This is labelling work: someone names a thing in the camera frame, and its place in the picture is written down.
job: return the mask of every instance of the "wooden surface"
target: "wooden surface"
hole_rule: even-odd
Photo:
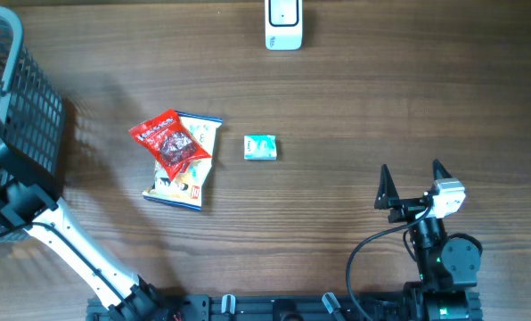
[[[439,158],[467,187],[449,232],[485,248],[486,320],[531,320],[531,4],[310,4],[297,52],[268,52],[262,4],[32,7],[25,40],[69,108],[65,198],[91,235],[175,292],[345,292],[345,264]],[[127,131],[168,108],[219,116],[201,213],[144,201]],[[248,162],[242,137],[278,136]],[[401,234],[354,264],[357,291],[418,278]],[[0,244],[0,320],[81,320],[91,289],[36,240]]]

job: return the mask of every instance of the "gray basket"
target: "gray basket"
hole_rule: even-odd
[[[65,118],[60,96],[23,44],[20,19],[0,7],[0,137],[53,174]],[[10,179],[0,171],[0,186]],[[22,231],[0,242],[28,237]]]

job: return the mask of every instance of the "brown tabletop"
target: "brown tabletop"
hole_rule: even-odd
[[[17,9],[69,110],[64,196],[89,233],[174,292],[345,293],[345,264],[439,158],[467,187],[449,233],[484,244],[486,320],[531,320],[531,4],[310,3],[303,48],[265,48],[263,4]],[[127,131],[166,109],[224,119],[202,212],[145,201],[153,159]],[[243,159],[245,134],[277,161]],[[418,271],[401,234],[356,258],[356,291]],[[82,320],[93,291],[37,240],[0,243],[0,320]]]

